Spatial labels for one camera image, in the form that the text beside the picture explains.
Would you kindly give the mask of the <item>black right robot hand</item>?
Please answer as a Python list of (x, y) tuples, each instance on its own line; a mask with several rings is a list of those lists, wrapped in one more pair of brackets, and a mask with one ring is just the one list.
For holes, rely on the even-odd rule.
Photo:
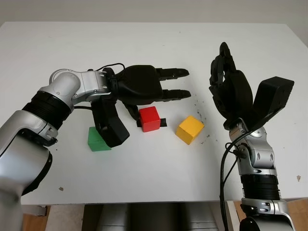
[(244, 73), (236, 69), (226, 42), (221, 43), (210, 73), (209, 90), (218, 112), (226, 119), (223, 126), (229, 130), (252, 108), (253, 95)]

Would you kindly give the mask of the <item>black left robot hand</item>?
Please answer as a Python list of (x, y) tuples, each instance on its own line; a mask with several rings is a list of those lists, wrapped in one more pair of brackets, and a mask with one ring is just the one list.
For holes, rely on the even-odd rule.
[(136, 121), (140, 120), (139, 105), (169, 102), (191, 97), (188, 90), (164, 90), (161, 82), (188, 76), (183, 68), (155, 68), (151, 65), (133, 65), (116, 74), (118, 99)]

